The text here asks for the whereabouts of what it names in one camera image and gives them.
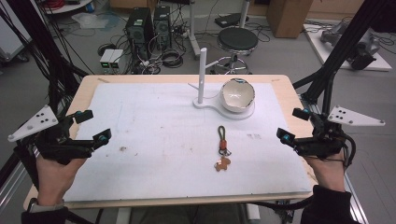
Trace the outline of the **slim black computer tower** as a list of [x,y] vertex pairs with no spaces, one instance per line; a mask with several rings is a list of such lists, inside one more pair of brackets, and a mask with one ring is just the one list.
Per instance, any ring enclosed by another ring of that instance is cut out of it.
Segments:
[[170,7],[156,6],[154,10],[154,28],[156,34],[157,49],[167,49],[172,46]]

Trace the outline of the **black metal stand frame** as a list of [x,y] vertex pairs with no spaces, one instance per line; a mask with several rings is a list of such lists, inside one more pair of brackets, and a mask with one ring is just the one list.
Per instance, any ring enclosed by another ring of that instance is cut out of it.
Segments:
[[62,55],[31,0],[6,0],[6,2],[32,38],[32,42],[28,43],[27,38],[2,8],[0,8],[0,17],[28,49],[42,75],[49,82],[50,108],[56,115],[65,115],[80,85],[78,78],[85,77],[88,73],[73,65]]
[[292,84],[295,90],[310,84],[307,91],[301,94],[306,102],[316,104],[319,96],[323,94],[322,110],[329,109],[332,99],[332,84],[336,73],[364,33],[391,5],[396,6],[396,0],[364,0],[325,63],[317,72]]

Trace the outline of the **clear plastic sheet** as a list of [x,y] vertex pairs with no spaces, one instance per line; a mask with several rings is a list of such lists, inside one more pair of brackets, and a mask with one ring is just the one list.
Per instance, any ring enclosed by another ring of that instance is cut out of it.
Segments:
[[99,19],[96,15],[90,13],[78,13],[72,16],[81,29],[103,29],[108,24],[108,20]]

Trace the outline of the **grey wrist watch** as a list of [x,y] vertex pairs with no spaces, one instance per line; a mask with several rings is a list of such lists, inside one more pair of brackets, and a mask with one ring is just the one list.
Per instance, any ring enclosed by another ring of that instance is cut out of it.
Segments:
[[64,208],[64,200],[61,200],[60,203],[55,205],[40,205],[38,203],[37,198],[32,198],[29,202],[27,212],[28,213],[41,213],[41,212],[49,212],[49,211],[56,211]]

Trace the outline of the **round white table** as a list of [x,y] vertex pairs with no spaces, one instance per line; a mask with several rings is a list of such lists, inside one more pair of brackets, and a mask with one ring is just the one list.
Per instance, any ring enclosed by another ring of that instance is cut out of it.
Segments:
[[46,8],[46,11],[48,13],[53,13],[53,14],[64,13],[64,12],[69,12],[72,10],[76,10],[76,9],[85,7],[89,4],[91,4],[92,2],[93,2],[93,0],[80,0],[79,3],[76,5],[65,4],[64,6],[58,7],[58,8]]

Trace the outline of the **white power supply box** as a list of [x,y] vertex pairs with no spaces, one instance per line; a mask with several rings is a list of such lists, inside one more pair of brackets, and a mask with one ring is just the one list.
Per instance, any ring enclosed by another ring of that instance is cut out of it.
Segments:
[[124,67],[124,55],[122,49],[114,49],[111,59],[109,61],[110,67],[115,71],[119,72]]
[[114,50],[113,49],[106,49],[100,59],[100,64],[104,70],[110,68],[110,60],[113,55]]

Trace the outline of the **grey robot device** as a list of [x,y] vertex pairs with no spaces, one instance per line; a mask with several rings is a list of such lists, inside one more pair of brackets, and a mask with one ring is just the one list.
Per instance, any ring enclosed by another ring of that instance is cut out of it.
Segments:
[[[346,31],[350,21],[340,21],[331,29],[322,32],[320,41],[330,43],[333,47],[340,40]],[[366,31],[357,45],[353,48],[352,53],[346,58],[346,61],[355,70],[362,70],[370,63],[375,61],[374,54],[379,51],[379,40],[369,31]]]

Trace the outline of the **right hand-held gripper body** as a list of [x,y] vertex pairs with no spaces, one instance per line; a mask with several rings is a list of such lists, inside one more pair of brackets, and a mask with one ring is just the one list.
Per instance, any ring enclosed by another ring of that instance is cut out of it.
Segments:
[[356,154],[356,143],[342,130],[342,125],[384,126],[382,119],[368,117],[361,113],[335,106],[329,116],[312,112],[309,119],[314,126],[311,137],[294,138],[293,149],[302,157],[316,156],[327,159],[342,149],[346,158],[352,160]]

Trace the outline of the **white cabinet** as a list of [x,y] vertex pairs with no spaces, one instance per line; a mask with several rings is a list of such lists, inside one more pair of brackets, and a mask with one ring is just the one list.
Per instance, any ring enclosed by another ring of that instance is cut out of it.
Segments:
[[[6,0],[0,0],[0,12],[4,12],[6,18],[10,18],[11,23],[16,27],[21,35],[27,39],[28,42],[32,40],[27,31],[22,26],[20,20],[15,15]],[[8,26],[6,21],[0,16],[0,61],[10,62],[17,56],[24,45],[17,37],[15,32]]]

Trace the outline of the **black round stool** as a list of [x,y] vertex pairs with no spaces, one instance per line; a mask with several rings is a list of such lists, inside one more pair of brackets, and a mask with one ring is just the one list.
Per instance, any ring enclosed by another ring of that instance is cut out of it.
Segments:
[[230,53],[230,56],[218,59],[218,63],[212,66],[215,74],[249,75],[247,63],[240,59],[240,55],[248,56],[258,45],[258,37],[245,28],[231,27],[219,32],[217,43],[221,49]]

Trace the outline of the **white floor platform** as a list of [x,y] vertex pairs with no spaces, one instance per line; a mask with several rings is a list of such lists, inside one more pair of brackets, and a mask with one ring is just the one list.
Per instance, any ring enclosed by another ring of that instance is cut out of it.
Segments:
[[[333,46],[330,43],[322,43],[320,41],[322,30],[320,29],[319,25],[305,24],[304,29],[305,34],[309,39],[316,54],[318,55],[319,60],[321,61],[321,63],[324,63],[332,52]],[[389,63],[384,60],[380,54],[375,53],[374,58],[375,60],[364,68],[365,71],[388,72],[392,69]]]

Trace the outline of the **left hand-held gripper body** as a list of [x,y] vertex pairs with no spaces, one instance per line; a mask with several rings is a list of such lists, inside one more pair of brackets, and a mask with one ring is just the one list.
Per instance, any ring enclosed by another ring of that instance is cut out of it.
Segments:
[[73,159],[89,158],[94,150],[93,140],[73,140],[70,127],[74,124],[67,116],[57,118],[49,105],[44,105],[22,126],[7,137],[17,142],[32,137],[35,146],[47,160],[68,164]]

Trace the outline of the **flat black device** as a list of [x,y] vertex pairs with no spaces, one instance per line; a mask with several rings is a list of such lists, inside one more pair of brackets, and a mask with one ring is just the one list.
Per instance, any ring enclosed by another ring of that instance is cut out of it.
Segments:
[[230,26],[239,26],[241,20],[240,13],[233,13],[226,16],[220,16],[215,18],[215,24],[217,24],[221,28],[226,28]]

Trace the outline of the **brown cardboard box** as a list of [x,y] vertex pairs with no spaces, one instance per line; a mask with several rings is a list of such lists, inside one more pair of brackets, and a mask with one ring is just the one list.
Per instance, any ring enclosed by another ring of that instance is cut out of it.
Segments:
[[314,0],[270,0],[266,19],[274,37],[297,38]]

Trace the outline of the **person's right hand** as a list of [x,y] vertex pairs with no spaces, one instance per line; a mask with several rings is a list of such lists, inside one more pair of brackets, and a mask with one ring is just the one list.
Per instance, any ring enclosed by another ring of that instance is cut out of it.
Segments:
[[344,152],[331,155],[325,160],[310,156],[304,157],[307,163],[313,168],[318,184],[323,188],[345,192],[345,167]]

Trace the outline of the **white table leg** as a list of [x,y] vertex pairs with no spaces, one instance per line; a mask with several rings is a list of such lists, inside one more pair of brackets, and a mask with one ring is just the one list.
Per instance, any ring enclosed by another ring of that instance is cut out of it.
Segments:
[[248,17],[248,8],[251,0],[243,0],[242,8],[241,8],[241,16],[239,21],[239,27],[244,28],[246,24],[246,20]]
[[193,55],[195,60],[199,60],[201,56],[199,44],[195,36],[195,0],[189,0],[190,3],[190,28],[188,31],[189,40],[191,43],[191,48],[193,50]]

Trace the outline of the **large black computer tower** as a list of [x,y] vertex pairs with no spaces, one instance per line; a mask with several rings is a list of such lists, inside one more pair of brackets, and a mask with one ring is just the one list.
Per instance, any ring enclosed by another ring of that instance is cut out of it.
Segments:
[[151,11],[148,7],[135,7],[125,25],[132,51],[142,60],[149,60],[154,37]]

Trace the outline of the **keychain with gingerbread charm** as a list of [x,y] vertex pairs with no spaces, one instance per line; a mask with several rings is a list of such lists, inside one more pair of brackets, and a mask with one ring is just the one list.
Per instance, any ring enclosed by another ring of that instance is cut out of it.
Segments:
[[220,159],[215,163],[215,169],[217,172],[221,170],[227,170],[228,166],[231,164],[229,156],[232,152],[227,148],[226,131],[225,127],[220,125],[218,127],[219,134],[219,150]]

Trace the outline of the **white stand with pole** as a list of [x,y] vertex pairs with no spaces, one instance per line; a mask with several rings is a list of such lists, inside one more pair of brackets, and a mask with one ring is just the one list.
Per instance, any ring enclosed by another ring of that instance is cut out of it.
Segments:
[[207,48],[201,48],[200,49],[201,56],[200,56],[200,62],[199,62],[199,78],[198,78],[198,86],[192,86],[196,90],[198,90],[198,97],[195,98],[192,103],[193,106],[197,109],[213,109],[216,112],[218,112],[221,116],[223,116],[226,119],[232,119],[232,120],[243,120],[243,119],[248,119],[251,117],[254,113],[255,110],[255,100],[253,103],[253,106],[246,112],[242,113],[234,113],[231,111],[228,111],[225,109],[219,99],[219,92],[212,96],[212,97],[204,97],[205,93],[205,70],[218,63],[218,61],[214,61],[213,63],[206,63],[206,54],[207,54]]

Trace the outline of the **white ceramic bowl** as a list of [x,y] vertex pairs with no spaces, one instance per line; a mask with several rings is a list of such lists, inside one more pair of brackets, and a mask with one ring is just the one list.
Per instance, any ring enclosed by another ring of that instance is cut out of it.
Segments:
[[222,106],[228,111],[242,113],[253,106],[255,90],[246,80],[232,78],[222,85],[219,99]]

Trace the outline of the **person's left hand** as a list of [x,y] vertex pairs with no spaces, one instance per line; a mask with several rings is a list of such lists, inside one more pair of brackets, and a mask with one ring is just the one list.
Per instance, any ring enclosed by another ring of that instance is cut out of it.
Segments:
[[63,165],[46,160],[41,155],[36,158],[38,172],[37,202],[41,206],[54,206],[63,202],[65,193],[71,188],[78,170],[86,159],[73,159]]

